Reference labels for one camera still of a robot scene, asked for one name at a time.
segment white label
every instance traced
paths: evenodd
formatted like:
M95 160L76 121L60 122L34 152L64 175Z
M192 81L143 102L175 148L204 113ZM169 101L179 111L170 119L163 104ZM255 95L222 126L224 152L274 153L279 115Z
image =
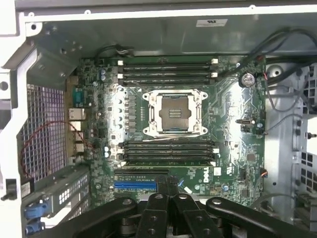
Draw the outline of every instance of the white label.
M204 182L209 182L209 167L204 168Z
M214 167L213 175L214 176L221 176L221 167Z
M197 20L196 27L225 26L227 21L228 21L228 19Z
M31 186L30 182L27 182L26 184L21 186L21 196L22 198L29 195L31 193Z
M185 190L188 194L192 194L192 193L193 193L193 191L190 190L188 187L184 187L184 190Z

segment red cable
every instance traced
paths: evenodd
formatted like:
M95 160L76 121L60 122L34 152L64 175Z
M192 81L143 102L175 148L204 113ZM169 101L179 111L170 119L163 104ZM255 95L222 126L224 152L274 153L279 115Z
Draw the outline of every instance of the red cable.
M54 124L54 123L64 123L64 124L68 124L70 125L74 130L75 132L78 134L78 136L80 137L80 139L83 141L84 144L87 145L87 147L89 148L93 148L92 145L88 144L85 139L81 136L81 134L79 133L79 131L70 123L70 122L67 122L67 121L63 121L63 120L55 120L55 121L49 121L47 123L45 123L44 125L38 127L30 136L30 138L24 142L23 144L23 147L21 149L21 160L20 160L20 164L21 164L21 167L22 167L22 170L23 170L23 173L29 178L29 177L32 177L27 171L26 171L26 165L24 164L23 162L23 153L24 153L24 150L25 148L27 148L30 143L32 142L32 140L34 139L34 137L37 135L37 133L39 133L41 130L43 130L45 127L51 125L51 124Z

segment dell logo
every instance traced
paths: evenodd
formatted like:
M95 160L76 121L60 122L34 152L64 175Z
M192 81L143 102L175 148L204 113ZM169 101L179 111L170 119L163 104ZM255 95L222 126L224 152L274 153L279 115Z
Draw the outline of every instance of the dell logo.
M209 168L204 168L204 182L209 182Z

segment red wire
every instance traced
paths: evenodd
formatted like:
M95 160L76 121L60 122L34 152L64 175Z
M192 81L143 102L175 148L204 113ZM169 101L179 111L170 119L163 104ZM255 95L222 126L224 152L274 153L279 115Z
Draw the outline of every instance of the red wire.
M261 177L263 177L264 175L267 175L267 171L261 174Z
M267 81L267 75L266 75L266 73L264 72L263 75L264 75L264 79Z
M81 134L79 133L79 131L78 131L70 122L63 121L63 120L49 121L49 122L45 123L44 125L38 127L38 128L32 133L32 135L30 136L30 138L29 138L27 141L24 142L23 147L22 147L22 149L21 149L21 160L20 160L20 164L21 164L21 167L22 167L22 169L23 169L24 174L27 175L28 178L29 178L29 177L32 177L32 176L26 171L26 166L25 166L25 164L24 164L24 162L23 162L23 157L22 157L22 156L23 156L24 150L25 150L25 148L27 148L27 147L30 145L30 143L32 142L32 140L34 139L34 137L37 135L37 133L39 133L39 132L40 132L41 130L43 130L45 127L47 127L47 126L49 126L49 125L51 125L51 124L54 124L54 123L64 123L64 124L70 125L70 126L75 130L75 132L78 134L78 136L79 136L80 139L83 141L83 143L86 144L87 147L93 148L92 145L88 144L88 143L85 141L85 139L81 136Z

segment ventilation grille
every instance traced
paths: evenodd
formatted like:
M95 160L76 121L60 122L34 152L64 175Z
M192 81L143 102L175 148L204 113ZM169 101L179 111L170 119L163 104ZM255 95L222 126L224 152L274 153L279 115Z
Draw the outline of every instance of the ventilation grille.
M24 141L49 121L65 120L64 92L27 85L29 117L22 128ZM39 131L24 149L22 159L26 171L35 181L65 167L65 124L54 123Z
M301 183L306 186L308 192L317 192L317 174L314 173L313 162L314 155L302 152Z
M308 83L305 86L304 95L307 97L310 105L312 105L313 107L315 107L317 102L316 87L317 87L317 65L312 65L309 67L309 78L308 78ZM305 103L303 107L303 113L304 114L309 113L309 110Z

